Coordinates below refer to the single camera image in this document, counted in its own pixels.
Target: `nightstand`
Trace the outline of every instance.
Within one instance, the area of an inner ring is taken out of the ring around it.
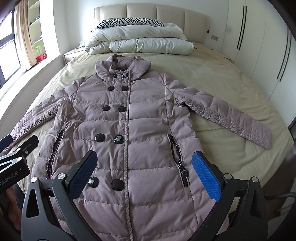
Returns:
[[[69,52],[65,53],[63,55],[65,64],[69,63],[74,57],[81,54],[81,52],[84,50],[85,50],[85,47],[78,48],[78,49],[72,49]]]

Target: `metal screw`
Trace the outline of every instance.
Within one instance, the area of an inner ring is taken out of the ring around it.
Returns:
[[[31,182],[34,183],[34,182],[36,182],[36,181],[37,181],[37,177],[32,177],[32,178],[31,178]]]
[[[232,176],[229,173],[224,174],[224,178],[230,180]]]
[[[64,179],[65,176],[66,176],[66,175],[65,175],[64,173],[60,173],[60,174],[58,174],[57,178],[58,178],[58,179]]]
[[[252,177],[252,181],[255,182],[255,183],[259,182],[257,177]]]

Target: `beige curtain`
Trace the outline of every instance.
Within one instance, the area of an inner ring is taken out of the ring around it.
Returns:
[[[28,2],[22,0],[15,7],[15,44],[20,65],[23,69],[30,69],[37,63],[29,35],[28,26]]]

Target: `shelf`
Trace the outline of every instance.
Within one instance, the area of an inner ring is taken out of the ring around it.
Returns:
[[[40,6],[40,0],[35,2],[31,7],[29,7],[29,9],[38,8],[39,6]]]
[[[32,25],[36,25],[38,23],[40,24],[40,18],[38,18],[34,23],[32,23],[31,25],[29,25],[29,27],[32,26]]]
[[[41,39],[39,39],[39,40],[37,40],[35,43],[32,43],[32,44],[36,44],[36,43],[38,43],[38,42],[40,42],[40,41],[42,41],[43,39],[41,38]]]

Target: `zebra print pillow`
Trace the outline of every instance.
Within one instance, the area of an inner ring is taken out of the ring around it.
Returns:
[[[97,28],[110,28],[114,26],[127,25],[150,25],[154,27],[164,27],[165,25],[157,20],[150,18],[108,18],[103,20]]]

